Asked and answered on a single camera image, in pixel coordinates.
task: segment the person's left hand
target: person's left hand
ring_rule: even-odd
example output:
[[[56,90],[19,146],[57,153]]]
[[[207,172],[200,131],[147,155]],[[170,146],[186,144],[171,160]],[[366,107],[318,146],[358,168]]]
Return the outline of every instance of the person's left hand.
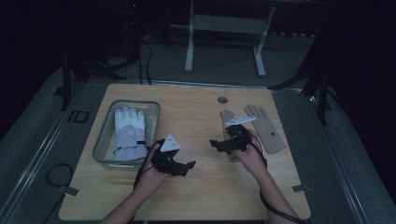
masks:
[[[151,163],[151,158],[154,152],[148,155],[146,163],[142,167],[142,173],[139,177],[137,185],[134,187],[134,191],[138,191],[146,199],[153,195],[165,182],[169,174],[160,173],[157,171]]]

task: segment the clear plastic bin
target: clear plastic bin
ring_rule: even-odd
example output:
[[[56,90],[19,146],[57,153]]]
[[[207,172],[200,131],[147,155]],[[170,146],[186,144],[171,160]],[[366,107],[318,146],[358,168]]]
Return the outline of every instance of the clear plastic bin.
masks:
[[[117,109],[122,109],[125,106],[135,107],[137,110],[142,110],[145,113],[145,136],[146,136],[146,147],[156,141],[157,129],[160,121],[161,107],[156,102],[145,102],[145,101],[129,101],[129,100],[118,100],[111,104],[107,111],[106,118],[103,122],[102,129],[99,133],[98,139],[96,140],[92,156],[97,161],[102,163],[106,168],[118,169],[118,168],[139,168],[143,159],[134,161],[116,161],[114,151],[116,147],[116,126],[114,120],[114,113]]]

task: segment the white glove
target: white glove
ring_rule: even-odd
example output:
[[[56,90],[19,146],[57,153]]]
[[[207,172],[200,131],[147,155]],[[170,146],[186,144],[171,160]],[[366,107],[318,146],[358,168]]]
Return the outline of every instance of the white glove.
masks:
[[[125,106],[122,110],[116,110],[114,118],[119,148],[116,160],[131,161],[146,157],[144,112]]]

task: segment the metal frame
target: metal frame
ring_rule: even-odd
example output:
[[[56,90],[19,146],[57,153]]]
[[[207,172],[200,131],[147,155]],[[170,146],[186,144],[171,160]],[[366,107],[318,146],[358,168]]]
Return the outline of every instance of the metal frame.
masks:
[[[243,34],[261,35],[260,43],[253,48],[256,61],[257,73],[259,77],[265,77],[264,65],[262,62],[262,47],[271,24],[276,7],[272,6],[266,20],[245,19],[233,17],[207,16],[194,14],[194,0],[190,5],[190,27],[189,45],[187,48],[186,64],[184,70],[192,71],[192,61],[194,57],[194,30],[209,30],[220,32],[233,32]]]

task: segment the small round object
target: small round object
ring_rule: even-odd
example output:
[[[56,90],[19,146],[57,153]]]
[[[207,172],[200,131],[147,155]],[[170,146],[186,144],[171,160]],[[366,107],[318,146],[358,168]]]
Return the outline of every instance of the small round object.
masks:
[[[128,129],[128,131],[126,131],[128,133],[128,135],[132,136],[134,135],[134,130],[132,129]]]
[[[225,96],[219,96],[218,97],[218,102],[221,103],[222,105],[225,105],[228,103],[228,99]]]

